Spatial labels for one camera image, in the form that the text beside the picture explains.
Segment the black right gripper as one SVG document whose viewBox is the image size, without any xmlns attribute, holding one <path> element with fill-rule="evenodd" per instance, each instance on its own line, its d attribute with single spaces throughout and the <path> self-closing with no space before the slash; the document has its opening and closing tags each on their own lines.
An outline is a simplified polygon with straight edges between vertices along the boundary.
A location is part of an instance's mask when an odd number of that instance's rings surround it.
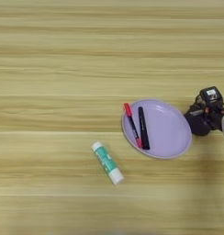
<svg viewBox="0 0 224 235">
<path fill-rule="evenodd" d="M 205 121 L 210 129 L 222 129 L 221 122 L 224 117 L 224 103 L 205 104 L 205 110 L 192 110 L 189 114 L 193 117 L 205 114 Z"/>
</svg>

